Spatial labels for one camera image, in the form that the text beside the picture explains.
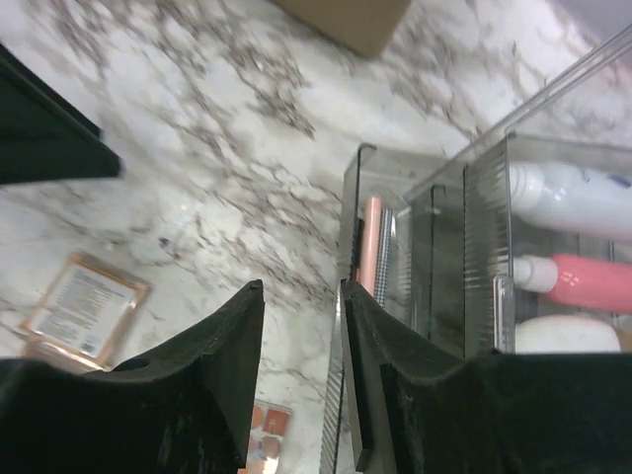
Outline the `white spray bottle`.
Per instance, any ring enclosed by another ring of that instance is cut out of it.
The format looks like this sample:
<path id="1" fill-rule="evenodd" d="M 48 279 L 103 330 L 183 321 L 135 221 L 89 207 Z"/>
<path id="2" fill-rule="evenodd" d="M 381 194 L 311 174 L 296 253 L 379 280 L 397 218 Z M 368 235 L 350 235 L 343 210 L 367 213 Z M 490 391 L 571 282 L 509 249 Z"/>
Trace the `white spray bottle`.
<path id="1" fill-rule="evenodd" d="M 629 242 L 631 180 L 564 162 L 509 165 L 513 214 L 536 227 Z"/>

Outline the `white egg-shaped sponge case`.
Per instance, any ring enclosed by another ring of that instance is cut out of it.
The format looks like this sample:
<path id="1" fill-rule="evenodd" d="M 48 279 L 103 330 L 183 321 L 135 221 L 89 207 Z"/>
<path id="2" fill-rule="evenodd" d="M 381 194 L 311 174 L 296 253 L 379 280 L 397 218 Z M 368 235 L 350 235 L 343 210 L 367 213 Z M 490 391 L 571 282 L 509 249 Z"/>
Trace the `white egg-shaped sponge case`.
<path id="1" fill-rule="evenodd" d="M 514 350 L 522 355 L 620 353 L 621 346 L 608 323 L 585 315 L 549 315 L 517 324 Z"/>

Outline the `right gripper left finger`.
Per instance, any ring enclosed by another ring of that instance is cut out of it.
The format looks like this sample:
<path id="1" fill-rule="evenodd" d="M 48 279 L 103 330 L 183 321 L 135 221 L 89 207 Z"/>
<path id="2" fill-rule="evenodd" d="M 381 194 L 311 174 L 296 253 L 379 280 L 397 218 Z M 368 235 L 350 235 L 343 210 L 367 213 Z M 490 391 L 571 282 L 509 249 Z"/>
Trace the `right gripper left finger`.
<path id="1" fill-rule="evenodd" d="M 265 315 L 260 280 L 115 369 L 1 363 L 5 473 L 235 473 L 247 459 Z"/>

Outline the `clear acrylic makeup organizer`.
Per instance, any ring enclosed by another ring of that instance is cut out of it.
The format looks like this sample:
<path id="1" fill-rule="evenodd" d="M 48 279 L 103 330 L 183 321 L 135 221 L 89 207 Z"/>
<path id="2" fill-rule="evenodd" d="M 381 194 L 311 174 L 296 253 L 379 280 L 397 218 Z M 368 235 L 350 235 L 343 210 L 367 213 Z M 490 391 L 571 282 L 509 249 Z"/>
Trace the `clear acrylic makeup organizer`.
<path id="1" fill-rule="evenodd" d="M 585 315 L 615 332 L 630 326 L 631 312 L 559 304 L 514 284 L 513 259 L 522 256 L 571 254 L 631 266 L 631 240 L 536 227 L 513 214 L 509 165 L 521 161 L 570 163 L 631 180 L 629 30 L 569 67 L 445 164 L 360 146 L 344 180 L 322 472 L 360 473 L 354 465 L 340 286 L 361 285 L 357 272 L 370 197 L 380 198 L 382 209 L 392 208 L 395 217 L 383 309 L 452 356 L 589 355 L 517 354 L 515 326 L 540 316 Z"/>

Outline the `houndstooth patterned eyeliner pen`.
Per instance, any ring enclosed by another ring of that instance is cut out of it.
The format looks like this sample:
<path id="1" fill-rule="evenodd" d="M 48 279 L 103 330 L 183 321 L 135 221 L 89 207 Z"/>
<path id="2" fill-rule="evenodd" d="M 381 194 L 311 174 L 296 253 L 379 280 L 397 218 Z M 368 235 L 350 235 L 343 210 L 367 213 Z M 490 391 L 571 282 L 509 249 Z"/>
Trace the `houndstooth patterned eyeliner pen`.
<path id="1" fill-rule="evenodd" d="M 394 235 L 394 210 L 383 208 L 378 241 L 378 256 L 375 273 L 374 297 L 377 303 L 384 308 L 390 272 L 391 240 Z"/>

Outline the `pink tube with white cap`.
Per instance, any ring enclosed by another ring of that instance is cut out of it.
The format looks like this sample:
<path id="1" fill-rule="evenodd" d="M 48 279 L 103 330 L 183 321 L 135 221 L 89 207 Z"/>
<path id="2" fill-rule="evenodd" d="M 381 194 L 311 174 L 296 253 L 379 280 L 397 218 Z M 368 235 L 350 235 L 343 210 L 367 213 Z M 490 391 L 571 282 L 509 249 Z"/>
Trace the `pink tube with white cap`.
<path id="1" fill-rule="evenodd" d="M 513 259 L 513 282 L 569 306 L 619 314 L 631 312 L 631 266 L 556 254 Z"/>

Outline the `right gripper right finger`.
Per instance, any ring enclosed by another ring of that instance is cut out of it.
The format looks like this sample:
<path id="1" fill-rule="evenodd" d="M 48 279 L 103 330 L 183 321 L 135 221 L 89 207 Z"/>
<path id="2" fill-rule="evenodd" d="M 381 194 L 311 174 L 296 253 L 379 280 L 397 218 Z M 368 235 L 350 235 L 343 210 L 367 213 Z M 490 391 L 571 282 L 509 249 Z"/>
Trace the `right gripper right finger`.
<path id="1" fill-rule="evenodd" d="M 627 473 L 629 355 L 462 359 L 340 286 L 360 473 Z"/>

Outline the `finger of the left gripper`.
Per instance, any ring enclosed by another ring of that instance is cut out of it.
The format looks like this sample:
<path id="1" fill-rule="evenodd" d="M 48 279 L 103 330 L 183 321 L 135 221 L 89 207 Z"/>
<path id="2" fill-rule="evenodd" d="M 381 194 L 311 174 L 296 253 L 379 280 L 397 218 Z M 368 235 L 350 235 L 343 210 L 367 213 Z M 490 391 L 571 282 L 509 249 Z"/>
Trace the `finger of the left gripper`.
<path id="1" fill-rule="evenodd" d="M 103 132 L 1 48 L 1 184 L 115 178 L 122 161 Z"/>

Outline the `tan plastic toolbox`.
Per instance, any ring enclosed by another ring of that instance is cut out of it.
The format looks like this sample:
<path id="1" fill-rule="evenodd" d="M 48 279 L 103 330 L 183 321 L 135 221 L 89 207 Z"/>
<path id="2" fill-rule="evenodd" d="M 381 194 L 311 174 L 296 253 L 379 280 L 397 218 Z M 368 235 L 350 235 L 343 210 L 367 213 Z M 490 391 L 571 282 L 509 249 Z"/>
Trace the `tan plastic toolbox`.
<path id="1" fill-rule="evenodd" d="M 277 0 L 288 14 L 360 56 L 377 57 L 411 0 Z"/>

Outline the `pale pink makeup stick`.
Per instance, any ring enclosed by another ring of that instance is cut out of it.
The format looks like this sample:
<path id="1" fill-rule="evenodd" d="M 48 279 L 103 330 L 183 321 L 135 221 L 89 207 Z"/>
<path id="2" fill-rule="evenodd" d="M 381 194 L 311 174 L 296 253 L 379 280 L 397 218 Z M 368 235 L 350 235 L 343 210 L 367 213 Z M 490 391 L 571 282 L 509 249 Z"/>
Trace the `pale pink makeup stick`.
<path id="1" fill-rule="evenodd" d="M 370 294 L 374 294 L 382 204 L 379 197 L 369 197 L 364 206 L 364 226 L 361 238 L 357 281 Z"/>

